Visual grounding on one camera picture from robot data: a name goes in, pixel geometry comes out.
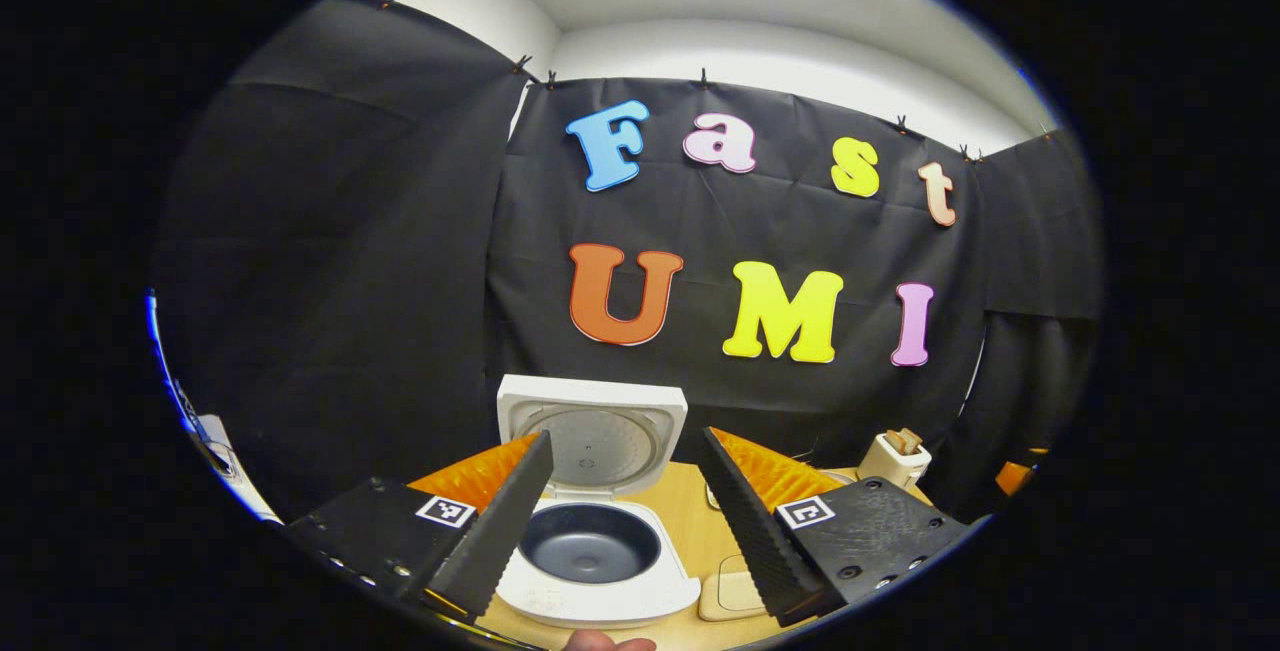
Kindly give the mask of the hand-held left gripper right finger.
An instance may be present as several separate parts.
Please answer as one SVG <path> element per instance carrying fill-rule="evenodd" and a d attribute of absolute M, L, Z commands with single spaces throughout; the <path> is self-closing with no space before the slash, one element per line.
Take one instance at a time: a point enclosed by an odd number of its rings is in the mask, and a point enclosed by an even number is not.
<path fill-rule="evenodd" d="M 704 428 L 698 466 L 781 627 L 877 602 L 986 523 L 957 522 L 882 477 L 833 483 L 721 428 Z"/>

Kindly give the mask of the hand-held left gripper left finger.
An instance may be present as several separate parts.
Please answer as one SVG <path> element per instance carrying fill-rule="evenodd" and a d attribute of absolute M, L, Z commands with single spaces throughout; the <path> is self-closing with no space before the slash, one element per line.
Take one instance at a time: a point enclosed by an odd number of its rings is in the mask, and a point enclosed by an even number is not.
<path fill-rule="evenodd" d="M 285 537 L 385 602 L 474 620 L 486 613 L 554 469 L 549 432 L 521 441 L 485 508 L 458 492 L 371 477 L 285 524 Z"/>

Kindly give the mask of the clear tray of rice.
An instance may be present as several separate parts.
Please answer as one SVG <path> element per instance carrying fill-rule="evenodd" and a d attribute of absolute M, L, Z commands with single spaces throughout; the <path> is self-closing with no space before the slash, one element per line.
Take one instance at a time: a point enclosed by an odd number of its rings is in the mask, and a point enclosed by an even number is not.
<path fill-rule="evenodd" d="M 698 615 L 704 622 L 736 622 L 767 615 L 744 555 L 723 558 L 717 569 L 701 579 Z"/>

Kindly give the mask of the white rice cooker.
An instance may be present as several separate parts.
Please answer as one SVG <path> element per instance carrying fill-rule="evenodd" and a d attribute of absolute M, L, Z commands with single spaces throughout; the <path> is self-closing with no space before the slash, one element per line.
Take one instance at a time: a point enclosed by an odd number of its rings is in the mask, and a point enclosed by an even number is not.
<path fill-rule="evenodd" d="M 498 584 L 515 611 L 559 628 L 650 625 L 694 605 L 662 519 L 632 501 L 664 475 L 689 411 L 681 388 L 508 373 L 504 441 L 549 434 L 553 469 Z"/>

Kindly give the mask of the white toaster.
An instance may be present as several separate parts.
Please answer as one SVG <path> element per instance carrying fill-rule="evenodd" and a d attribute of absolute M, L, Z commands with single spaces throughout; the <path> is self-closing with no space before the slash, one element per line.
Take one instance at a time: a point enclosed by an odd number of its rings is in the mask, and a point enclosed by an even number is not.
<path fill-rule="evenodd" d="M 864 481 L 878 477 L 900 489 L 911 490 L 918 487 L 931 463 L 931 451 L 925 446 L 922 445 L 914 455 L 899 457 L 887 445 L 884 432 L 877 434 L 858 467 L 858 478 Z"/>

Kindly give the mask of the black backdrop cloth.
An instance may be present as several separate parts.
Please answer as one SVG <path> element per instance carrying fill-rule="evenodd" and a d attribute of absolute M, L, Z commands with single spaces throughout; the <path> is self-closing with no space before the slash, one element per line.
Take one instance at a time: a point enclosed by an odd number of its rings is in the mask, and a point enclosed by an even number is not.
<path fill-rule="evenodd" d="M 708 426 L 815 467 L 911 428 L 970 519 L 1076 411 L 1103 276 L 1064 133 L 970 162 L 772 90 L 545 87 L 442 19 L 323 0 L 198 123 L 154 286 L 282 515 L 489 449 L 521 373 L 681 388 L 681 463 Z"/>

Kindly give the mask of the white side desk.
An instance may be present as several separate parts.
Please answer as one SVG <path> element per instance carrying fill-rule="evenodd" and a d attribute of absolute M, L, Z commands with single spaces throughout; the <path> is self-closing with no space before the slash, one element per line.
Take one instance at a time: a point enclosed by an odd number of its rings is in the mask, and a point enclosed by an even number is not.
<path fill-rule="evenodd" d="M 197 420 L 200 422 L 200 427 L 204 428 L 204 432 L 207 436 L 206 445 L 225 466 L 225 469 L 215 469 L 215 472 L 220 475 L 224 486 L 233 492 L 241 504 L 252 515 L 256 515 L 257 519 L 274 524 L 283 524 L 279 515 L 271 510 L 264 500 L 261 492 L 259 492 L 255 483 L 250 480 L 250 475 L 247 473 L 247 469 L 244 469 L 242 460 L 238 458 L 234 446 L 232 446 L 230 437 L 228 436 L 221 420 L 216 417 L 216 414 L 200 414 Z"/>

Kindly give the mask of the computer monitor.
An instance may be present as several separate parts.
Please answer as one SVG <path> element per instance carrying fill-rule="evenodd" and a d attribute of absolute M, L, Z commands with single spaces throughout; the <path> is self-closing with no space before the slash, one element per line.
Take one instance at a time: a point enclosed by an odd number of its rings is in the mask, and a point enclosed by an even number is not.
<path fill-rule="evenodd" d="M 180 388 L 180 382 L 173 376 L 172 370 L 168 365 L 166 354 L 163 345 L 163 336 L 160 331 L 159 315 L 157 315 L 157 295 L 152 288 L 147 288 L 143 295 L 145 312 L 146 312 L 146 327 L 151 340 L 154 356 L 157 363 L 160 376 L 163 379 L 163 385 L 168 391 L 168 396 L 172 404 L 177 409 L 180 417 L 180 422 L 188 434 L 192 434 L 196 440 L 204 443 L 207 437 L 204 427 L 195 413 L 189 400 L 184 395 Z"/>

